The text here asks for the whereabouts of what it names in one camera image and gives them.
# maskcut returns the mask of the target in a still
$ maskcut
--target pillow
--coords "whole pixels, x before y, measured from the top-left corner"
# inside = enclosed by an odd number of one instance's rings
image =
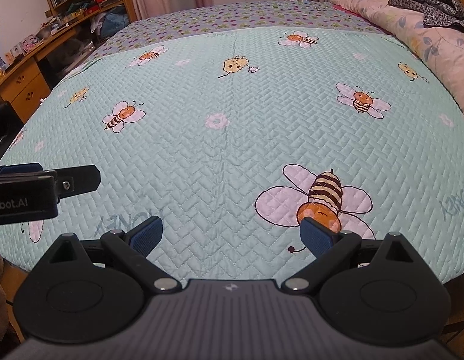
[[[427,65],[464,113],[464,33],[423,27],[423,14],[391,7],[388,0],[330,0],[392,33]]]

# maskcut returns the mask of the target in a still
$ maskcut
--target logo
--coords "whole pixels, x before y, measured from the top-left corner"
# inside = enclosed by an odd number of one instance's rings
[[[11,208],[27,207],[27,205],[27,198],[19,200],[11,199],[6,202],[0,200],[0,210],[10,210]]]

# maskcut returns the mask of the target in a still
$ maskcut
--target colorful bedsheet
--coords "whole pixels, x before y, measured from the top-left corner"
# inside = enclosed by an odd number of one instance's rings
[[[359,15],[329,3],[307,0],[237,3],[136,21],[109,39],[89,60],[185,36],[270,26],[384,33]]]
[[[298,224],[402,232],[440,280],[464,272],[464,117],[389,35],[267,27],[95,59],[63,80],[1,164],[95,164],[96,192],[4,226],[31,269],[53,240],[149,215],[148,257],[174,277],[280,283],[313,260]]]

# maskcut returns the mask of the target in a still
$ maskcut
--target quilted bedspread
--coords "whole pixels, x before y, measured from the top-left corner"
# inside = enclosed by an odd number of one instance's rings
[[[96,192],[0,229],[31,269],[61,233],[150,215],[180,280],[276,278],[314,257],[298,224],[402,232],[443,282],[464,272],[464,117],[389,35],[266,27],[168,40],[65,78],[1,164],[95,164]]]

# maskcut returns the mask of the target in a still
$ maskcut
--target cartoon bee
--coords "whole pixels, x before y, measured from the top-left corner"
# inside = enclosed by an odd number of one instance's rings
[[[14,140],[12,141],[12,143],[10,144],[10,147],[15,146],[15,145],[18,144],[21,140],[24,139],[24,132],[26,132],[25,127],[23,127],[23,128],[19,131],[19,133],[16,135],[16,137],[14,138]]]
[[[376,119],[383,119],[384,115],[382,115],[379,111],[389,111],[392,107],[389,103],[385,102],[381,99],[373,99],[369,96],[369,93],[374,92],[367,92],[364,93],[360,87],[356,87],[360,89],[356,91],[352,89],[350,86],[338,83],[336,88],[343,96],[338,96],[337,101],[339,103],[350,105],[357,110],[357,113],[367,112],[370,116]]]
[[[163,54],[169,49],[166,49],[164,46],[160,45],[153,48],[151,51],[147,51],[142,54],[139,58],[134,59],[130,64],[130,66],[142,66],[149,62],[151,59],[159,58],[160,54]]]
[[[429,80],[427,80],[425,77],[419,76],[417,72],[412,69],[409,65],[399,63],[398,68],[403,71],[407,77],[409,77],[411,80],[410,81],[415,81],[418,77],[420,77],[422,80],[424,80],[427,84],[429,83]]]
[[[224,74],[223,76],[219,76],[218,78],[222,78],[225,76],[228,76],[231,73],[237,73],[238,71],[241,71],[244,67],[249,68],[249,73],[256,73],[260,69],[256,66],[249,66],[249,60],[245,56],[238,56],[236,55],[234,58],[231,59],[226,59],[224,61],[224,67],[223,71],[226,72],[227,74]]]
[[[88,90],[89,90],[89,87],[86,86],[84,89],[81,89],[80,91],[75,92],[72,95],[72,98],[69,100],[69,104],[67,104],[64,107],[64,109],[69,107],[69,105],[71,105],[72,103],[75,103],[77,100],[79,101],[79,103],[83,102],[87,98],[86,93],[87,93]]]
[[[254,206],[263,219],[277,226],[297,227],[310,217],[334,233],[350,230],[364,239],[375,238],[367,223],[352,215],[372,210],[367,192],[343,187],[333,169],[316,176],[303,166],[288,164],[282,173],[295,187],[278,186],[262,192]],[[296,252],[293,246],[289,251]]]
[[[29,238],[33,243],[37,243],[41,239],[42,231],[44,229],[44,221],[33,221],[23,223],[20,226],[22,233],[24,234],[25,228],[29,229]]]
[[[112,115],[107,115],[102,119],[102,123],[106,124],[104,130],[112,129],[113,132],[121,132],[124,126],[124,123],[135,123],[141,120],[145,116],[145,112],[140,109],[135,109],[138,105],[135,104],[135,101],[132,105],[129,105],[125,101],[117,103],[112,110]]]
[[[298,44],[301,48],[307,49],[313,44],[317,44],[316,36],[308,36],[307,32],[294,31],[292,35],[287,35],[287,38],[278,42],[282,46],[295,46]]]

